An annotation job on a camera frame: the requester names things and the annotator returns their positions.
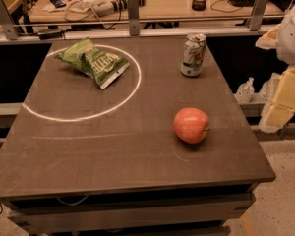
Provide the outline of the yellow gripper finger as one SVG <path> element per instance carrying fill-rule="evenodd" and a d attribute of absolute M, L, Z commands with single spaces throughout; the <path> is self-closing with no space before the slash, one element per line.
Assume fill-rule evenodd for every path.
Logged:
<path fill-rule="evenodd" d="M 273 76 L 268 85 L 267 102 L 259 128 L 275 133 L 295 115 L 295 66 L 289 66 L 280 76 Z"/>
<path fill-rule="evenodd" d="M 267 33 L 263 34 L 261 37 L 258 38 L 255 46 L 263 50 L 275 49 L 279 28 L 280 24 L 276 25 Z"/>

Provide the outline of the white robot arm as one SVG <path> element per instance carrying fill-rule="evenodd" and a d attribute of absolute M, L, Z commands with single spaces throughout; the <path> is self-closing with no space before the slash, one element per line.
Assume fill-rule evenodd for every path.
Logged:
<path fill-rule="evenodd" d="M 282 22 L 260 37 L 256 46 L 275 49 L 277 58 L 288 64 L 280 76 L 272 76 L 267 88 L 267 100 L 259 128 L 274 133 L 295 115 L 295 5 Z"/>

